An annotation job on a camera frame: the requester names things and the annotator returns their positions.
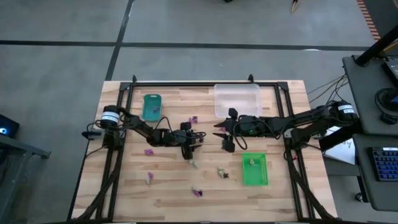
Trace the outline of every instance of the wooden table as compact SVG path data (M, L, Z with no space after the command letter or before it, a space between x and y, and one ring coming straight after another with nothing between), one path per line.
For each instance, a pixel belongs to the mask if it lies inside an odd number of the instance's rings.
M294 113L309 110L303 81L287 81ZM105 82L96 119L100 119L104 106L115 105L120 82ZM179 147L151 147L134 131L127 132L122 171L114 221L121 222L265 222L296 221L292 186L287 162L283 158L283 140L246 138L248 150L228 153L221 149L221 138L212 135L221 132L213 125L223 121L215 116L212 87L135 87L132 114L142 114L143 96L162 95L162 113L173 129L189 117L198 116L196 131L207 133L202 147L194 152L199 169L194 168L181 155ZM263 116L278 116L274 89L261 87ZM160 125L167 127L167 122ZM88 152L101 146L102 139L90 142ZM145 156L145 149L153 149L154 156ZM242 153L265 152L269 185L248 187L243 185ZM303 150L308 181L312 192L329 213L336 216L322 154L310 147ZM106 149L98 151L85 161L72 217L79 216L98 193L103 175ZM229 179L219 177L217 167L229 173ZM144 179L154 174L151 185ZM192 194L192 186L203 190L203 197ZM300 191L303 214L307 217L305 199ZM108 211L109 196L104 215Z

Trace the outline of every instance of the transparent storage bin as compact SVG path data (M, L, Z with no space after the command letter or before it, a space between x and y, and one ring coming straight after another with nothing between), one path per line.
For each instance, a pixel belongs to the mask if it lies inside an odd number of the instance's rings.
M239 115L261 116L261 91L257 84L216 84L214 86L217 118L227 118L235 108Z

